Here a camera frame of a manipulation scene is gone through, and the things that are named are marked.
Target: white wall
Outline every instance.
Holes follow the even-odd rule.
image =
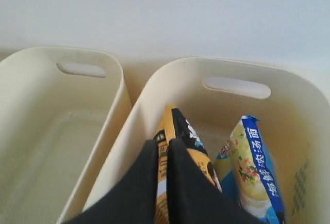
[[[111,51],[128,70],[188,55],[330,61],[330,0],[0,0],[0,14],[2,47]]]

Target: snack bag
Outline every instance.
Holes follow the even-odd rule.
[[[189,154],[207,179],[221,190],[213,165],[197,133],[178,108],[174,105],[167,105],[153,139],[158,143],[159,153],[155,217],[157,224],[169,223],[166,196],[167,148],[173,138],[180,138],[184,142]]]
[[[214,168],[223,193],[268,224],[285,224],[274,166],[253,116],[243,116],[220,151]]]

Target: blue and yellow package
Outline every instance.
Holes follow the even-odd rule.
[[[243,116],[221,149],[214,169],[223,194],[264,223],[285,224],[274,166],[253,116]]]

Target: basket handle hole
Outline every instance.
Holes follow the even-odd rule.
[[[270,88],[264,84],[235,78],[205,77],[203,79],[203,85],[209,90],[222,91],[255,99],[267,99],[271,94]]]
[[[57,63],[58,70],[65,74],[105,78],[105,70],[99,66],[83,63]]]

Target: cream storage bin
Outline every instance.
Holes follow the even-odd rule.
[[[0,63],[0,223],[55,223],[83,208],[130,110],[119,63],[36,47]]]
[[[171,62],[149,79],[98,175],[85,208],[102,197],[127,171],[144,141],[153,137],[168,103],[182,110],[200,134],[211,159],[242,115],[260,118],[259,127],[274,158],[284,195],[288,223],[330,223],[327,99],[314,85],[295,74],[205,58]]]

